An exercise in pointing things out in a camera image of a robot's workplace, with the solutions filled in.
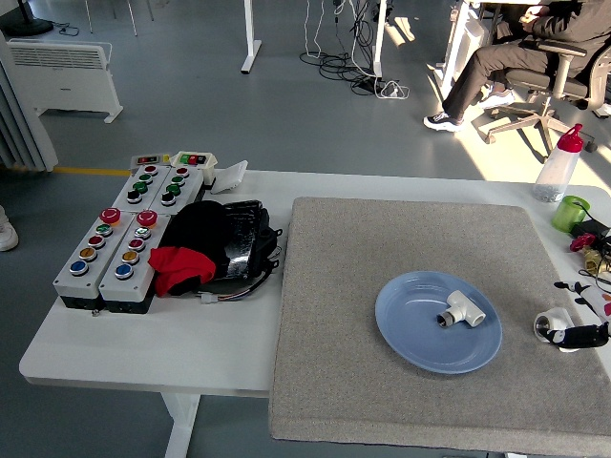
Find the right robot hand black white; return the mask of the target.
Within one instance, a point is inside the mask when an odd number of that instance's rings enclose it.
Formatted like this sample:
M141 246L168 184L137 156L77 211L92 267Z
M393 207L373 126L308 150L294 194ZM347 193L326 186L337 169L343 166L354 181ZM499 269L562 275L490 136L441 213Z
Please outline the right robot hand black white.
M610 293L596 286L556 281L554 286L576 293L576 304L587 306L601 321L601 324L572 326L565 329L541 328L544 340L565 350L600 347L610 338Z

